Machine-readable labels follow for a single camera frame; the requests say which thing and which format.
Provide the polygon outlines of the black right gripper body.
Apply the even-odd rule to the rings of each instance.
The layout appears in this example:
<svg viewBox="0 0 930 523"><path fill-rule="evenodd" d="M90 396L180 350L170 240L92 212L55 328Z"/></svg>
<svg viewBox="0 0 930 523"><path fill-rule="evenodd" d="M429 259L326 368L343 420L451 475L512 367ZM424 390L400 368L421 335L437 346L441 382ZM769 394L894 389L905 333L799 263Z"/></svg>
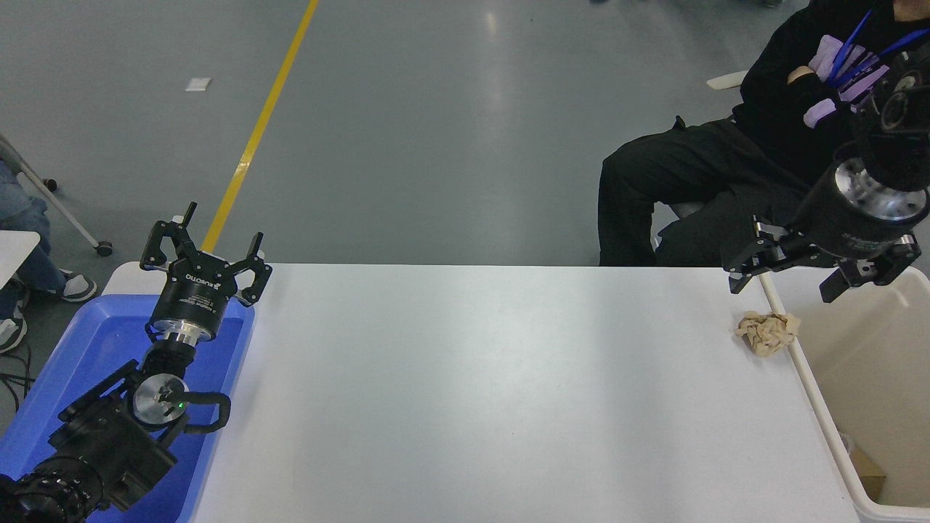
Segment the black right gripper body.
<svg viewBox="0 0 930 523"><path fill-rule="evenodd" d="M821 251L869 259L918 222L918 193L882 185L863 165L833 165L805 196L791 228Z"/></svg>

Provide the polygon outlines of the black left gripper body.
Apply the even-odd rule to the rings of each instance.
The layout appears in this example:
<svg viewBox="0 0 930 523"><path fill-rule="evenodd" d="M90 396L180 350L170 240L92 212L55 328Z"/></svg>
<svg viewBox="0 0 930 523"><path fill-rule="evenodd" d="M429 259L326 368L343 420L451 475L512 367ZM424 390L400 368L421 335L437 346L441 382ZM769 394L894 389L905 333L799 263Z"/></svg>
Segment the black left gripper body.
<svg viewBox="0 0 930 523"><path fill-rule="evenodd" d="M212 341L238 293L228 261L174 261L150 316L152 340Z"/></svg>

